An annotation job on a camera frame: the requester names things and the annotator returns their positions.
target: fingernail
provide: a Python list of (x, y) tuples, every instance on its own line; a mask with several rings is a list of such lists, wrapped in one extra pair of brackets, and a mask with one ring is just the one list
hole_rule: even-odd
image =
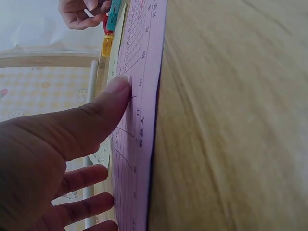
[(84, 3), (86, 4), (89, 11), (94, 10), (97, 5), (95, 0), (84, 0)]
[(104, 93), (118, 94), (128, 86), (126, 76), (115, 77), (111, 80), (104, 89)]
[(105, 6), (106, 6), (107, 8), (110, 8), (110, 7), (111, 7), (111, 2), (110, 2), (110, 1), (105, 2)]

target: teal clip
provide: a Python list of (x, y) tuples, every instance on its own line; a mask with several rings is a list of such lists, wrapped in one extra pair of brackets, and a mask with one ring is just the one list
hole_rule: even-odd
[(108, 21), (107, 21), (107, 30), (114, 31), (116, 29), (117, 17), (119, 15), (121, 7), (121, 0), (112, 0)]

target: pink paper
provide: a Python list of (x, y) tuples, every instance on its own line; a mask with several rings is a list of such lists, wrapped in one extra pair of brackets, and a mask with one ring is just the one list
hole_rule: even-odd
[(167, 0), (132, 0), (117, 75), (129, 77), (132, 99), (112, 133), (115, 210), (120, 231), (147, 228), (156, 94)]

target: white pole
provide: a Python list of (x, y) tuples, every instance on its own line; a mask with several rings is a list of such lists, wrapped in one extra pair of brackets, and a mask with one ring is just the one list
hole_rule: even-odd
[[(98, 62), (92, 61), (91, 69), (90, 69), (90, 78), (89, 78), (89, 86), (88, 86), (88, 95), (87, 95), (87, 103), (91, 102), (95, 96), (95, 84), (96, 84), (96, 76), (97, 76), (97, 68)], [(91, 166), (92, 162), (89, 157), (85, 156), (83, 158), (83, 167)], [(89, 186), (83, 189), (83, 199), (87, 199), (89, 197), (94, 196), (94, 186)], [(91, 218), (85, 219), (85, 228), (89, 228), (96, 224), (95, 216)]]

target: red object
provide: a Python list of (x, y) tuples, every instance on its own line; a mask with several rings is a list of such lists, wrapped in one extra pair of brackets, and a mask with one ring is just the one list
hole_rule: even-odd
[(112, 35), (113, 32), (111, 30), (107, 30), (106, 29), (107, 21), (108, 21), (108, 16), (106, 14), (104, 14), (104, 17), (103, 17), (103, 28), (104, 28), (105, 35)]
[(6, 96), (7, 93), (8, 93), (8, 90), (6, 90), (6, 89), (0, 90), (1, 98), (4, 97), (4, 96)]

